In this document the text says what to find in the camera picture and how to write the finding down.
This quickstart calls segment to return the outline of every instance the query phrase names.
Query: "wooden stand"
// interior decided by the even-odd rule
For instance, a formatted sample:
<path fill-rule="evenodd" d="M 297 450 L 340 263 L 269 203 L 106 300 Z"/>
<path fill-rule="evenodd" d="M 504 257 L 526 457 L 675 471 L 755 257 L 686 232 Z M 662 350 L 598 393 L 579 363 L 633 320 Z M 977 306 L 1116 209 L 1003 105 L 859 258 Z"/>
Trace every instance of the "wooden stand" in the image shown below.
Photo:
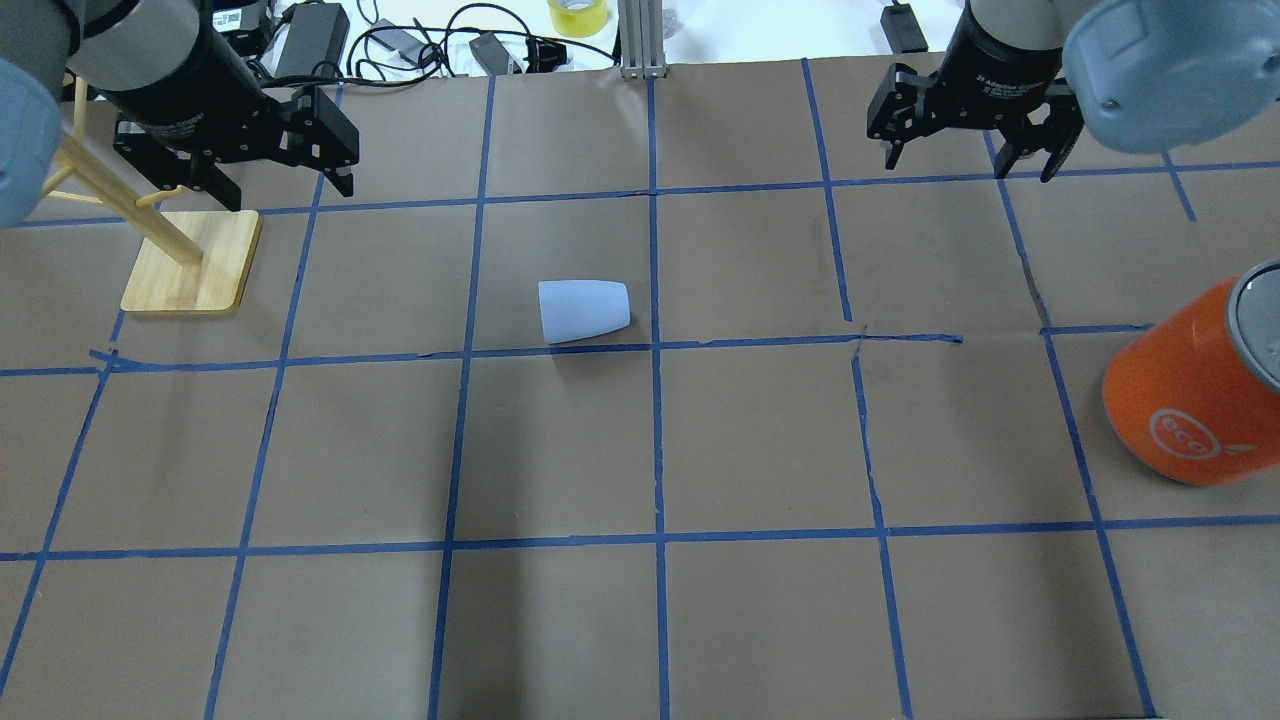
<path fill-rule="evenodd" d="M 262 218 L 252 210 L 160 213 L 155 204 L 186 188 L 138 196 L 110 168 L 93 156 L 84 137 L 83 81 L 77 82 L 73 132 L 63 133 L 54 155 L 60 167 L 45 183 L 46 196 L 105 205 L 142 232 L 142 249 L 133 264 L 120 309 L 127 313 L 216 314 L 239 306 Z M 92 197 L 58 192 L 76 177 Z"/>

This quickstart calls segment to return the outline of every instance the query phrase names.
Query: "orange bottle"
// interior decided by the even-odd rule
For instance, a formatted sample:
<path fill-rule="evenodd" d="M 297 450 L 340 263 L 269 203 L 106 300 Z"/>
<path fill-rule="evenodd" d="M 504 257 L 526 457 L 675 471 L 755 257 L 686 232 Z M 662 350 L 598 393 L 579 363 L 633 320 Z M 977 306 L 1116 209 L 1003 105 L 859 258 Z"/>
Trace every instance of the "orange bottle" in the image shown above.
<path fill-rule="evenodd" d="M 1226 484 L 1280 465 L 1280 259 L 1116 354 L 1102 397 L 1125 446 L 1175 480 Z"/>

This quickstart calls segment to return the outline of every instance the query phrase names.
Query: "metal bracket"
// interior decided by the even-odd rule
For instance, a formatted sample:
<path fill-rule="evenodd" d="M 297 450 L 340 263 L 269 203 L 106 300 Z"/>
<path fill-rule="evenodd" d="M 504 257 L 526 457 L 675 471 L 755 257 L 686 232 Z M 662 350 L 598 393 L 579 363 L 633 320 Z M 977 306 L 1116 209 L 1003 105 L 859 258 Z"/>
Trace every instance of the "metal bracket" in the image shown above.
<path fill-rule="evenodd" d="M 622 78 L 667 77 L 662 49 L 662 0 L 618 0 Z"/>

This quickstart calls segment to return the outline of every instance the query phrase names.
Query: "grid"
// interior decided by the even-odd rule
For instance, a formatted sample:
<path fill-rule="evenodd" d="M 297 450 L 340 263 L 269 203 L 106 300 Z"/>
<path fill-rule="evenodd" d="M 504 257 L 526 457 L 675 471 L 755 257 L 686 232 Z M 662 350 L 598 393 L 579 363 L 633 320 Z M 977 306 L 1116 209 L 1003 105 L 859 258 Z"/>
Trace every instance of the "grid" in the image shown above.
<path fill-rule="evenodd" d="M 1213 515 L 1213 516 L 1179 516 L 1179 518 L 1140 518 L 1140 519 L 1107 519 L 1103 516 L 1093 488 L 1088 461 L 1080 439 L 1080 432 L 1073 410 L 1071 398 L 1068 395 L 1068 386 L 1059 360 L 1055 338 L 1088 334 L 1134 333 L 1146 325 L 1055 325 L 1050 315 L 1050 307 L 1041 295 L 1033 269 L 1033 261 L 1028 255 L 1023 241 L 1019 217 L 1015 211 L 1015 201 L 1011 199 L 1007 181 L 993 179 L 989 174 L 945 174 L 945 176 L 901 176 L 886 178 L 833 178 L 828 163 L 827 143 L 823 132 L 822 117 L 819 113 L 819 97 L 814 88 L 810 63 L 800 63 L 800 73 L 796 82 L 804 81 L 804 90 L 813 120 L 814 142 L 820 161 L 820 179 L 803 182 L 755 183 L 755 184 L 723 184 L 699 187 L 662 187 L 658 172 L 658 147 L 662 140 L 658 127 L 657 99 L 654 81 L 648 81 L 646 87 L 646 128 L 648 128 L 648 187 L 628 191 L 607 192 L 570 192 L 557 195 L 518 195 L 518 196 L 490 196 L 488 193 L 488 176 L 490 160 L 490 137 L 493 132 L 494 96 L 497 82 L 488 81 L 483 150 L 480 158 L 479 184 L 475 197 L 425 200 L 425 201 L 390 201 L 390 202 L 360 202 L 348 205 L 325 205 L 321 202 L 323 178 L 317 178 L 308 206 L 283 206 L 264 210 L 264 215 L 305 215 L 306 233 L 302 241 L 301 255 L 297 264 L 297 275 L 288 306 L 288 315 L 284 323 L 283 341 L 279 355 L 275 359 L 262 359 L 236 363 L 198 363 L 198 364 L 155 364 L 131 360 L 120 355 L 120 351 L 91 351 L 91 357 L 97 360 L 96 365 L 63 366 L 63 368 L 12 368 L 0 369 L 3 377 L 36 377 L 36 375 L 93 375 L 97 383 L 84 415 L 74 448 L 67 464 L 67 471 L 58 492 L 58 500 L 49 519 L 41 550 L 33 552 L 6 552 L 0 553 L 0 562 L 33 562 L 22 607 L 18 614 L 17 625 L 10 635 L 4 665 L 0 667 L 0 692 L 9 678 L 15 659 L 22 653 L 23 630 L 27 623 L 32 602 L 41 585 L 41 577 L 50 562 L 73 560 L 119 560 L 129 557 L 148 559 L 178 559 L 178 557 L 227 557 L 234 559 L 234 574 L 230 583 L 230 592 L 227 598 L 225 615 L 219 635 L 214 673 L 209 685 L 207 702 L 205 705 L 205 717 L 215 716 L 219 698 L 219 685 L 227 659 L 227 650 L 232 637 L 232 628 L 236 621 L 237 602 L 241 589 L 241 580 L 244 573 L 246 560 L 250 557 L 265 556 L 307 556 L 307 555 L 360 555 L 360 553 L 401 553 L 401 552 L 428 552 L 439 553 L 440 575 L 438 591 L 436 616 L 434 621 L 434 646 L 431 678 L 429 680 L 429 717 L 440 716 L 440 685 L 442 671 L 445 661 L 445 647 L 449 637 L 445 633 L 447 618 L 449 612 L 451 578 L 453 574 L 453 559 L 458 552 L 477 552 L 500 548 L 534 548 L 534 547 L 589 547 L 589 546 L 625 546 L 639 544 L 652 546 L 654 551 L 654 573 L 657 597 L 654 609 L 657 612 L 657 659 L 658 659 L 658 705 L 663 719 L 672 715 L 671 693 L 671 666 L 668 646 L 668 597 L 667 597 L 667 548 L 668 544 L 677 543 L 727 543 L 751 541 L 805 541 L 805 539 L 846 539 L 868 538 L 876 539 L 879 551 L 879 564 L 884 603 L 887 609 L 886 623 L 888 625 L 893 669 L 897 679 L 897 693 L 900 710 L 905 717 L 913 717 L 911 676 L 906 662 L 902 641 L 902 628 L 899 615 L 897 596 L 895 591 L 895 574 L 891 562 L 891 544 L 895 538 L 913 537 L 940 537 L 940 536 L 995 536 L 995 534 L 1020 534 L 1020 533 L 1093 533 L 1097 539 L 1098 551 L 1106 569 L 1111 598 L 1115 614 L 1124 635 L 1124 644 L 1128 651 L 1129 664 L 1133 671 L 1133 682 L 1137 685 L 1143 712 L 1147 716 L 1157 714 L 1157 701 L 1148 687 L 1143 657 L 1135 638 L 1130 612 L 1125 602 L 1121 588 L 1120 574 L 1112 557 L 1108 533 L 1114 530 L 1130 529 L 1158 529 L 1158 528 L 1189 528 L 1189 527 L 1248 527 L 1248 525 L 1277 525 L 1280 515 Z M 986 137 L 988 154 L 995 155 L 995 146 L 991 137 Z M 1166 174 L 1178 195 L 1187 220 L 1197 222 L 1196 210 L 1183 187 L 1181 177 L 1189 173 L 1213 173 L 1222 170 L 1245 169 L 1274 169 L 1280 168 L 1280 161 L 1248 161 L 1248 163 L 1219 163 L 1178 165 L 1169 154 L 1162 156 L 1158 167 L 1134 168 L 1101 168 L 1101 169 L 1066 169 L 1060 173 L 1062 177 L 1102 177 L 1124 174 Z M 1018 172 L 1010 179 L 1025 179 L 1037 177 L 1034 172 Z M 850 301 L 850 288 L 845 273 L 845 254 L 842 252 L 841 228 L 837 218 L 837 202 L 835 188 L 876 186 L 876 184 L 918 184 L 918 183 L 995 183 L 998 188 L 1004 211 L 1014 240 L 1014 251 L 1018 254 L 1025 274 L 1028 288 L 1032 292 L 1036 309 L 1042 320 L 1041 337 L 1044 346 L 1046 357 L 1055 380 L 1055 389 L 1061 404 L 1062 419 L 1070 437 L 1071 450 L 1080 477 L 1082 489 L 1088 502 L 1091 519 L 1087 521 L 1037 521 L 1037 523 L 992 523 L 992 524 L 955 524 L 955 525 L 892 525 L 886 521 L 879 492 L 876 483 L 876 462 L 873 457 L 872 439 L 877 433 L 876 407 L 868 401 L 867 382 L 863 373 L 863 360 L 860 357 L 864 343 L 951 343 L 964 342 L 964 336 L 959 333 L 916 333 L 916 334 L 876 334 L 861 332 L 813 334 L 794 337 L 764 337 L 764 338 L 721 338 L 709 341 L 663 340 L 659 324 L 660 318 L 660 283 L 659 283 L 659 224 L 663 222 L 659 213 L 659 199 L 664 196 L 700 195 L 700 193 L 744 193 L 744 192 L 769 192 L 786 190 L 822 190 L 826 205 L 828 232 L 832 242 L 832 256 L 836 266 L 836 287 L 838 288 L 840 307 L 844 319 L 854 323 L 856 307 Z M 481 237 L 485 220 L 485 209 L 490 205 L 521 204 L 521 202 L 559 202 L 567 200 L 603 200 L 643 196 L 648 199 L 649 213 L 649 283 L 650 283 L 650 333 L 652 341 L 648 343 L 620 343 L 620 345 L 580 345 L 570 347 L 524 347 L 504 350 L 481 350 L 475 347 L 476 305 L 480 284 L 480 260 L 483 254 Z M 470 277 L 467 295 L 467 316 L 463 347 L 460 351 L 420 354 L 384 354 L 384 355 L 342 355 L 342 356 L 293 356 L 291 355 L 291 342 L 293 324 L 297 316 L 300 300 L 302 297 L 303 283 L 306 281 L 307 260 L 311 250 L 312 234 L 316 219 L 326 213 L 367 211 L 383 209 L 404 208 L 433 208 L 433 206 L 466 206 L 475 209 L 475 232 L 470 256 Z M 114 219 L 73 219 L 73 220 L 35 220 L 24 227 L 60 227 L 77 224 L 115 223 Z M 110 333 L 110 343 L 114 345 L 122 332 L 124 314 L 116 315 Z M 856 397 L 858 430 L 861 438 L 861 450 L 865 459 L 867 487 L 872 502 L 874 523 L 869 527 L 847 528 L 797 528 L 797 529 L 760 529 L 760 530 L 713 530 L 713 532 L 668 532 L 666 527 L 666 497 L 663 483 L 663 356 L 675 351 L 701 351 L 707 348 L 746 348 L 746 347 L 780 347 L 780 346 L 817 346 L 817 345 L 847 345 L 855 346 L 850 364 L 849 382 L 852 384 Z M 503 539 L 460 539 L 457 536 L 457 511 L 460 496 L 460 480 L 463 462 L 463 441 L 467 429 L 467 409 L 471 380 L 471 366 L 474 360 L 494 357 L 521 357 L 539 355 L 580 355 L 580 354 L 649 354 L 652 364 L 652 392 L 653 392 L 653 484 L 654 484 L 654 527 L 652 533 L 634 534 L 593 534 L 593 536 L 564 536 L 564 537 L 521 537 Z M 262 474 L 266 466 L 271 446 L 271 434 L 275 424 L 276 406 L 284 384 L 287 372 L 291 368 L 323 366 L 343 364 L 390 364 L 390 363 L 430 363 L 430 361 L 457 361 L 461 364 L 457 418 L 453 436 L 452 468 L 449 473 L 448 502 L 445 514 L 444 538 L 442 541 L 424 542 L 393 542 L 393 543 L 349 543 L 349 544 L 252 544 L 250 542 L 253 528 L 255 511 L 259 501 Z M 248 492 L 248 503 L 244 510 L 239 543 L 228 547 L 183 547 L 183 548 L 104 548 L 104 550 L 54 550 L 54 538 L 65 506 L 68 495 L 76 480 L 77 465 L 86 438 L 95 421 L 100 400 L 109 380 L 114 375 L 136 373 L 223 373 L 238 370 L 274 370 L 274 383 L 271 386 L 270 402 L 262 425 L 261 442 L 253 465 L 252 484 Z"/>

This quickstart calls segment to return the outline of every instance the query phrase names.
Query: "blue object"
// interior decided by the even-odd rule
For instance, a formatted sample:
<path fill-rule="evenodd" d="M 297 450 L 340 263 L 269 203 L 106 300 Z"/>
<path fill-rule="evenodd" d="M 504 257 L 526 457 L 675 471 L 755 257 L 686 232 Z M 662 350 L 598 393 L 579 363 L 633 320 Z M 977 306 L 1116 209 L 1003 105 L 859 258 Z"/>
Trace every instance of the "blue object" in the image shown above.
<path fill-rule="evenodd" d="M 49 91 L 0 59 L 0 228 L 20 223 L 40 201 L 61 128 Z"/>
<path fill-rule="evenodd" d="M 1102 145 L 1123 152 L 1197 145 L 1280 96 L 1280 5 L 1107 0 L 1071 28 L 1062 68 Z"/>

